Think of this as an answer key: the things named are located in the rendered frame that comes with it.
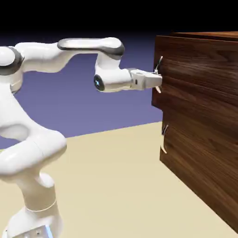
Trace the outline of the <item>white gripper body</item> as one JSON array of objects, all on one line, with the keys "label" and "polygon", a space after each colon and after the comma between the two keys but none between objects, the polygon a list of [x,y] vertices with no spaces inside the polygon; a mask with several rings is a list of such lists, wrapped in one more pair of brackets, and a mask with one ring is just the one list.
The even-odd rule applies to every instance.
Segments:
[{"label": "white gripper body", "polygon": [[162,84],[161,74],[155,74],[151,72],[143,72],[143,74],[144,74],[144,82],[143,82],[144,89],[161,86]]}]

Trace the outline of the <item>dark wood cabinet door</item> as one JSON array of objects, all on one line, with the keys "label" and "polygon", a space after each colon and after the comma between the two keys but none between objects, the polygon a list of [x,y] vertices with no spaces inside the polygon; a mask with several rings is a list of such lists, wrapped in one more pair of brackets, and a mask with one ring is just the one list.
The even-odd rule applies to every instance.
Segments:
[{"label": "dark wood cabinet door", "polygon": [[183,114],[238,126],[238,39],[157,36],[161,56],[162,94],[152,104],[164,121]]}]

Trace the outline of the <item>dark wood cabinet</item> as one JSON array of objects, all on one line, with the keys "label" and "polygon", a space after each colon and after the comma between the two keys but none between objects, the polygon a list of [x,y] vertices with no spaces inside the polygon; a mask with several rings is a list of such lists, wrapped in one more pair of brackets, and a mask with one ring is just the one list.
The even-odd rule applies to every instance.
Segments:
[{"label": "dark wood cabinet", "polygon": [[157,36],[161,161],[238,233],[238,31]]}]

